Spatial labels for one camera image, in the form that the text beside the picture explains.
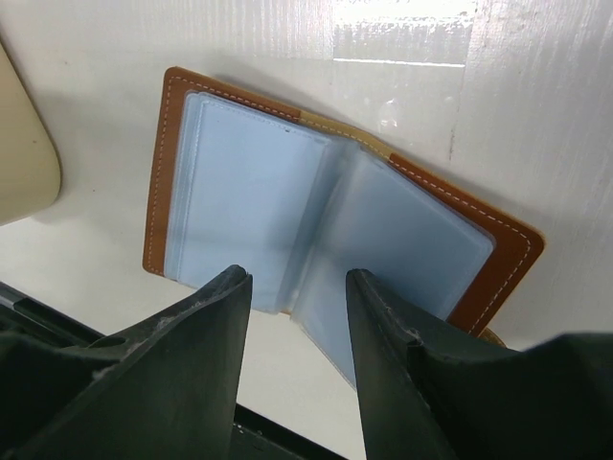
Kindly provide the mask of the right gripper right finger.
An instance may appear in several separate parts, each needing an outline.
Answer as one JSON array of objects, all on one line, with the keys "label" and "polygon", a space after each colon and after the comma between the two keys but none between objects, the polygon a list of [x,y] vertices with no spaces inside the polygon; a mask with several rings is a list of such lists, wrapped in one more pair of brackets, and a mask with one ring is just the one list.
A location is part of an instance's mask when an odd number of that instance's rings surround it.
[{"label": "right gripper right finger", "polygon": [[612,337],[566,333],[518,352],[413,306],[367,270],[346,277],[371,459],[608,459]]}]

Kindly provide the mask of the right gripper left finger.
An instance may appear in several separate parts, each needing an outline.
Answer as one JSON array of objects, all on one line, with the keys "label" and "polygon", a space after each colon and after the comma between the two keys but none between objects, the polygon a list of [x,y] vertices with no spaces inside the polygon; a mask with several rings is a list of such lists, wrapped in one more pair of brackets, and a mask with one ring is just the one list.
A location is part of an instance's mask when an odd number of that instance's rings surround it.
[{"label": "right gripper left finger", "polygon": [[231,265],[138,324],[80,347],[13,337],[17,459],[224,459],[252,277]]}]

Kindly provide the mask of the brown leather card holder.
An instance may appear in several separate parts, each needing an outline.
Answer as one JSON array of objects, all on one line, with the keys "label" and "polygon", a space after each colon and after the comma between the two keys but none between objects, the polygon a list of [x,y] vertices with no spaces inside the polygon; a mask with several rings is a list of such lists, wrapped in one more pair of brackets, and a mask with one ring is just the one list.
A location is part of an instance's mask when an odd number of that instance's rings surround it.
[{"label": "brown leather card holder", "polygon": [[349,271],[479,335],[544,246],[362,129],[181,67],[165,73],[145,271],[200,288],[243,266],[253,308],[288,314],[348,382]]}]

